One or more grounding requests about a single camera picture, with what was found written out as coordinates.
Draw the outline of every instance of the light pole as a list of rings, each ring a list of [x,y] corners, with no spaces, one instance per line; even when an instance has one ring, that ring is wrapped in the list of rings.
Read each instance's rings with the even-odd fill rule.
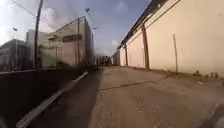
[[[38,31],[39,31],[39,23],[40,23],[40,15],[41,9],[43,6],[44,0],[40,0],[38,12],[37,12],[37,19],[36,19],[36,27],[35,27],[35,39],[34,39],[34,67],[35,70],[38,70]]]
[[[14,38],[15,38],[15,41],[16,41],[16,70],[17,70],[17,68],[18,68],[18,44],[17,44],[16,37],[14,37]]]

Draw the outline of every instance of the blue sky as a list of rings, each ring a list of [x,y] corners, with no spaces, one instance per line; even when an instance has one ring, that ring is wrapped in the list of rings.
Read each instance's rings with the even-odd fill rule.
[[[14,37],[24,40],[27,30],[35,26],[30,14],[36,14],[39,1],[14,1],[29,13],[13,0],[0,0],[0,44]],[[98,28],[94,31],[95,51],[111,55],[148,4],[149,0],[45,0],[40,30],[52,32],[78,16],[86,16],[89,24]],[[86,8],[91,9],[90,16]]]

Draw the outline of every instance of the utility pole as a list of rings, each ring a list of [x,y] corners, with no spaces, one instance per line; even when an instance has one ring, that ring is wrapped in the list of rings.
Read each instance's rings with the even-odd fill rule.
[[[44,2],[44,0],[40,0],[38,12],[37,12],[36,27],[35,27],[35,39],[34,39],[34,67],[35,67],[35,70],[38,70],[38,33],[39,33],[39,23],[40,23],[40,16],[41,16],[41,9],[43,6],[43,2]]]
[[[80,65],[80,51],[79,51],[79,22],[80,22],[80,20],[79,20],[79,17],[78,17],[78,65]]]

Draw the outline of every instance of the road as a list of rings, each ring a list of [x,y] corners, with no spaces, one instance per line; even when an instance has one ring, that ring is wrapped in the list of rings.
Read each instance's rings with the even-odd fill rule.
[[[221,104],[224,87],[215,80],[108,67],[87,75],[30,128],[221,128]]]

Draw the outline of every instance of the white wall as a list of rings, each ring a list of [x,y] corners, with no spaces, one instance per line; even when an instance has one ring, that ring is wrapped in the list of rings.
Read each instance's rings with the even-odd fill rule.
[[[150,68],[175,69],[175,34],[180,72],[199,70],[202,74],[218,72],[224,76],[224,1],[180,0],[154,22],[175,2],[168,0],[145,23]]]
[[[127,41],[128,66],[145,67],[143,36],[141,29]]]
[[[125,66],[126,65],[126,57],[125,57],[125,49],[122,47],[120,49],[120,65]]]

